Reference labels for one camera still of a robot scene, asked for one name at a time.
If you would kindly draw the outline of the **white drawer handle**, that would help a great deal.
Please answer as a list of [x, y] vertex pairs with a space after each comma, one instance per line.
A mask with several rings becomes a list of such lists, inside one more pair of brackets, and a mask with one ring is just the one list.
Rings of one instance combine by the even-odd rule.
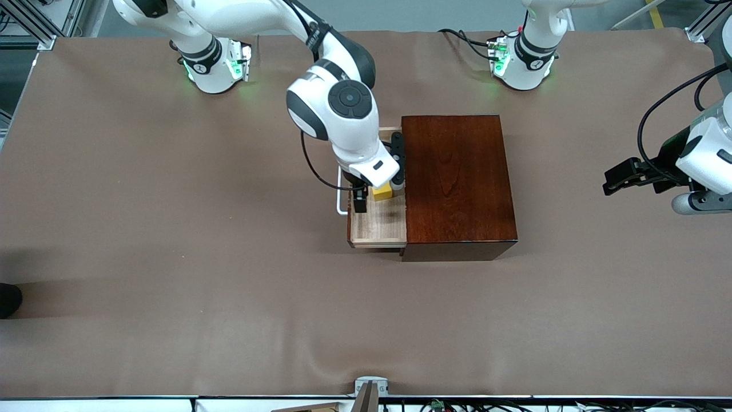
[[[337, 186], [350, 189], [351, 184], [348, 182], [348, 180], [344, 177], [344, 171], [342, 169], [338, 169], [337, 172]], [[336, 211], [340, 216], [348, 216], [348, 191], [343, 189], [338, 189], [336, 191]]]

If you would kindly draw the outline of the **light wood drawer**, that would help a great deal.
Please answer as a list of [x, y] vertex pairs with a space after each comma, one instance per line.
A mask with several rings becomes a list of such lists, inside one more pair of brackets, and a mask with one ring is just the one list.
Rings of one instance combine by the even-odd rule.
[[[379, 136], [390, 154], [390, 138], [400, 128], [381, 128]], [[400, 249], [406, 246], [405, 190], [394, 191], [391, 199], [374, 201], [368, 188], [368, 212], [353, 213], [352, 193], [348, 195], [346, 240], [353, 248]]]

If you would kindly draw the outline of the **dark wooden cabinet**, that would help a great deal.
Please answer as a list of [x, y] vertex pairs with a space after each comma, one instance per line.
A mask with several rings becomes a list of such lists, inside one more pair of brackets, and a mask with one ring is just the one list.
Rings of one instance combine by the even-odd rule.
[[401, 130], [402, 261], [491, 261], [518, 242], [499, 115], [405, 116]]

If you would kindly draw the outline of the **green lit base connector panel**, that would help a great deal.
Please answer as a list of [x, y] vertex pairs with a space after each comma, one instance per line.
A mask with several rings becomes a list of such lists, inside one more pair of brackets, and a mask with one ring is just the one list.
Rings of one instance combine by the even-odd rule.
[[229, 39], [226, 61], [234, 83], [248, 81], [249, 63], [253, 57], [253, 47], [246, 42]]
[[494, 77], [503, 77], [510, 62], [509, 36], [500, 35], [486, 40], [487, 55]]

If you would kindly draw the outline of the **brown table cover mat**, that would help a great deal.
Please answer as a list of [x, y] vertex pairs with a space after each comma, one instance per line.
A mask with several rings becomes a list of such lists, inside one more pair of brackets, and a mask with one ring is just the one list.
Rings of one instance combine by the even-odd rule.
[[501, 116], [518, 243], [406, 263], [346, 243], [286, 88], [300, 40], [252, 79], [194, 88], [161, 38], [42, 52], [0, 154], [0, 397], [340, 394], [732, 396], [732, 215], [669, 191], [607, 197], [643, 113], [714, 66], [679, 29], [570, 32], [541, 88], [494, 82], [444, 34], [350, 32], [384, 125]]

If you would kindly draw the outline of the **grey metal table clamp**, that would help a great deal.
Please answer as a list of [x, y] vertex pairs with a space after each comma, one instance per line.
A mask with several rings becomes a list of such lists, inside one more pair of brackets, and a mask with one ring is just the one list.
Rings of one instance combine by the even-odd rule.
[[389, 381], [385, 377], [379, 377], [379, 376], [361, 376], [356, 378], [355, 380], [355, 396], [363, 387], [364, 385], [368, 384], [369, 382], [375, 383], [377, 387], [377, 393], [379, 393], [379, 397], [390, 397], [389, 394]]

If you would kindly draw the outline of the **black shoe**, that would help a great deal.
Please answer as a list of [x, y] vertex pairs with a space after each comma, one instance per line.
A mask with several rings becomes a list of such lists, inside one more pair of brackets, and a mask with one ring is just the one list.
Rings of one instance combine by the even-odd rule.
[[5, 320], [16, 313], [22, 301], [22, 291], [17, 285], [0, 283], [0, 320]]

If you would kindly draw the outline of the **aluminium frame profile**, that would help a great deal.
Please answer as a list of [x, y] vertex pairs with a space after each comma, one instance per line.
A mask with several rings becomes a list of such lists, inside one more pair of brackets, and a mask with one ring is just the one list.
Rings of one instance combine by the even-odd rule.
[[90, 0], [0, 0], [0, 50], [50, 50], [81, 34]]
[[703, 0], [708, 7], [698, 18], [685, 27], [691, 42], [706, 43], [717, 26], [722, 25], [732, 15], [732, 0]]

